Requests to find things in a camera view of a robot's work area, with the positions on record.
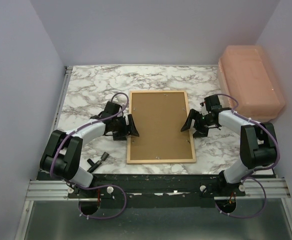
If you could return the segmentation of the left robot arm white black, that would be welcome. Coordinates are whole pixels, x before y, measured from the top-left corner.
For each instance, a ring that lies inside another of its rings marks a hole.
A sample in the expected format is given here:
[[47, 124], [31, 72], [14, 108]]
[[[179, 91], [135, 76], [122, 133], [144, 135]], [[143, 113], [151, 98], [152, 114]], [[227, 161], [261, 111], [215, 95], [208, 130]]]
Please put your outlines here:
[[102, 112], [87, 123], [69, 131], [54, 130], [48, 140], [39, 167], [52, 177], [59, 177], [79, 187], [87, 198], [93, 197], [97, 185], [93, 175], [80, 167], [82, 148], [92, 140], [112, 133], [113, 140], [124, 141], [128, 136], [139, 137], [133, 115], [124, 116], [125, 107], [108, 101]]

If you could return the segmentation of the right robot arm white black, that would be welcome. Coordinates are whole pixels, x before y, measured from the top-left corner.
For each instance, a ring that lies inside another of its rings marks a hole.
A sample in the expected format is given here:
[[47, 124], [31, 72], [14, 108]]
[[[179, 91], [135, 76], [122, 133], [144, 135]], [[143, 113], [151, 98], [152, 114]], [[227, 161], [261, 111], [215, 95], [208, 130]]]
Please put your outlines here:
[[236, 111], [239, 102], [224, 93], [213, 94], [200, 104], [205, 113], [191, 109], [181, 132], [195, 129], [194, 138], [205, 138], [210, 129], [226, 127], [240, 136], [239, 160], [222, 171], [216, 191], [227, 196], [238, 184], [255, 172], [273, 169], [280, 160], [275, 128], [270, 122], [259, 122]]

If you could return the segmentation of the translucent pink plastic box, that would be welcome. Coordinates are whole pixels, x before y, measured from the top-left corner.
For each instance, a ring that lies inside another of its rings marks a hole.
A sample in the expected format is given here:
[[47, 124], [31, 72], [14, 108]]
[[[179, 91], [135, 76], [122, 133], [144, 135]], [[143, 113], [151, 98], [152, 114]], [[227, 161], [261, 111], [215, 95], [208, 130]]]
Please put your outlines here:
[[236, 111], [260, 122], [276, 119], [285, 107], [275, 72], [259, 45], [229, 45], [218, 61], [223, 94], [235, 98]]

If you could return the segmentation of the black mounting base rail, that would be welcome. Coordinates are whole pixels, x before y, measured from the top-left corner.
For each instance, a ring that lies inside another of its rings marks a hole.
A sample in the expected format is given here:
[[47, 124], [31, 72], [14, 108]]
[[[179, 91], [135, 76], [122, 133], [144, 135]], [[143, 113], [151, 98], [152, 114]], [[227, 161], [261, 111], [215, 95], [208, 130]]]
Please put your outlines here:
[[74, 187], [68, 194], [84, 206], [100, 204], [102, 209], [127, 208], [213, 208], [214, 198], [228, 200], [232, 194], [245, 196], [239, 183], [224, 183], [216, 174], [95, 174], [92, 186]]

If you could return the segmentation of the aluminium extrusion rail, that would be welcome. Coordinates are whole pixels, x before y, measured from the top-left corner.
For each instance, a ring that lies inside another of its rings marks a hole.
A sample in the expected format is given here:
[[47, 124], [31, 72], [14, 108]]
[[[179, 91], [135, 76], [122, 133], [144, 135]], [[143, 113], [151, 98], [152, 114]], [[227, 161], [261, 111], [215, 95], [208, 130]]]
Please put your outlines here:
[[67, 201], [69, 187], [64, 181], [34, 180], [28, 184], [26, 201]]

